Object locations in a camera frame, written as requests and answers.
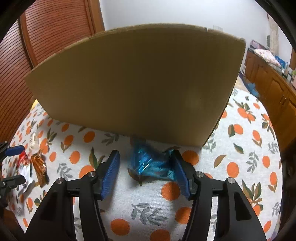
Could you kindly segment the blue foil snack packet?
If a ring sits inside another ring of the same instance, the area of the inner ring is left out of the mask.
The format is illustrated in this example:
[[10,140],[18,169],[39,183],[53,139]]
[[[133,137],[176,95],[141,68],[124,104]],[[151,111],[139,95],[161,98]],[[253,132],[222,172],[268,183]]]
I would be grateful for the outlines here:
[[179,148],[170,147],[160,151],[146,141],[136,139],[132,144],[129,168],[138,176],[175,181],[175,172],[170,158],[173,150]]

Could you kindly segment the wooden louvre door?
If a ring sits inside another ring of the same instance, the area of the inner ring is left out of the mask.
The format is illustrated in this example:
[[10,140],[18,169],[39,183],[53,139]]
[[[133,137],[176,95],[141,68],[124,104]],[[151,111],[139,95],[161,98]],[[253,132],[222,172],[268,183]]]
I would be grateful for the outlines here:
[[28,117],[24,76],[66,46],[105,29],[99,1],[29,1],[1,38],[1,142]]

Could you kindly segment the red white snack pouch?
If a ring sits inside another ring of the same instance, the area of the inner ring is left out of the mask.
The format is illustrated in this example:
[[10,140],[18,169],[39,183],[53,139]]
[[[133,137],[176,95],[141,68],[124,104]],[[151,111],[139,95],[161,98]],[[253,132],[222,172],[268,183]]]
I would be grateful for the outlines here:
[[25,151],[18,156],[18,174],[25,178],[25,182],[19,188],[19,193],[23,194],[33,182],[32,165]]

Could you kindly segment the orange print tablecloth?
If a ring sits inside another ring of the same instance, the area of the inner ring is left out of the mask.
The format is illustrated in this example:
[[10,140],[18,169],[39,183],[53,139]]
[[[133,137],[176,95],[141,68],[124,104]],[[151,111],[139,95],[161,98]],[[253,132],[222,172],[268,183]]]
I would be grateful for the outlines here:
[[[132,138],[53,120],[35,106],[14,134],[11,145],[29,148],[38,138],[51,182],[77,179],[120,152],[113,193],[100,202],[110,240],[180,240],[192,202],[177,183],[132,173]],[[273,126],[263,104],[234,89],[215,131],[202,148],[178,146],[183,159],[210,178],[234,178],[272,240],[280,220],[282,168]]]

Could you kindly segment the wooden sideboard cabinet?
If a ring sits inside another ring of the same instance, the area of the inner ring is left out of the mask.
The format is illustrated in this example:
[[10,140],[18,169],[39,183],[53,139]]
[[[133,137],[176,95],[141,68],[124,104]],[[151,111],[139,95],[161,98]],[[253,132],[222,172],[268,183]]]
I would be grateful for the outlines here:
[[295,141],[295,89],[251,51],[246,53],[244,75],[255,84],[283,152]]

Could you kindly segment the white wall switch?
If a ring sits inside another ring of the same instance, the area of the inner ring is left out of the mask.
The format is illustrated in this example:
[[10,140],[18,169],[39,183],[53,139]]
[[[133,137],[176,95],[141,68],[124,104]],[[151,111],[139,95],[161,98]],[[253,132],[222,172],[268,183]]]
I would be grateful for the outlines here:
[[213,25],[213,29],[217,30],[217,31],[220,31],[220,32],[223,32],[223,28],[219,27],[219,26],[216,26],[216,25]]

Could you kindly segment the floral folded cloth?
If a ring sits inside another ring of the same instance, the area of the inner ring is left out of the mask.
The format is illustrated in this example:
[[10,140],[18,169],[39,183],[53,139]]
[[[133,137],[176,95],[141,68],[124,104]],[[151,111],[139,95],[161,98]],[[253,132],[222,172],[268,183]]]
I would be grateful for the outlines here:
[[280,63],[276,60],[276,58],[273,56],[273,54],[269,50],[255,49],[254,53],[256,55],[258,55],[259,57],[261,57],[267,63],[270,63],[270,64],[272,64],[274,66],[277,66],[277,67],[281,68]]

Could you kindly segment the yellow cushion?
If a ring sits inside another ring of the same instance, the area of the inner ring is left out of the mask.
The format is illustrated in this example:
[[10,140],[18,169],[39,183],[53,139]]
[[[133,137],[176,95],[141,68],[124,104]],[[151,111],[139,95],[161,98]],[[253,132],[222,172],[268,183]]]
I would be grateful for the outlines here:
[[31,106],[31,109],[34,109],[35,106],[36,106],[38,103],[39,103],[38,100],[35,99],[34,102],[33,102],[33,104],[32,104],[32,106]]

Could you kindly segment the small white candy packet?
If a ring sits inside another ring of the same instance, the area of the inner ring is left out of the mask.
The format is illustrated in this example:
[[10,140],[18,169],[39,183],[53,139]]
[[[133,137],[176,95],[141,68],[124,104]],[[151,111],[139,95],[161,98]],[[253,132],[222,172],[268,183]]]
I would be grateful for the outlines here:
[[30,143],[29,143],[29,153],[31,155],[34,155],[38,153],[40,150],[40,145],[39,145],[39,138],[36,135],[36,133],[32,133]]

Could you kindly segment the bronze foil snack packet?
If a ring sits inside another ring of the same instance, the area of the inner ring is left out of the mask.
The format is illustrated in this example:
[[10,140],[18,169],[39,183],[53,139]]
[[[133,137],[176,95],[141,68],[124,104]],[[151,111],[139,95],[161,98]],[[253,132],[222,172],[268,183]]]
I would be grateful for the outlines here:
[[42,157],[39,155],[39,153],[33,154],[31,156],[31,162],[36,172],[39,185],[42,188],[48,184],[46,163],[42,159]]

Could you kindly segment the brown cardboard box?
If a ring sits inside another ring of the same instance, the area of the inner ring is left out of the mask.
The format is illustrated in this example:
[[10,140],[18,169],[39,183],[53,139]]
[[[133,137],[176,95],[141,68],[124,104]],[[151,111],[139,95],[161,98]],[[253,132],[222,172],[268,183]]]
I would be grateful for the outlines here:
[[246,42],[185,24],[105,31],[25,76],[55,120],[181,146],[203,146],[221,118]]

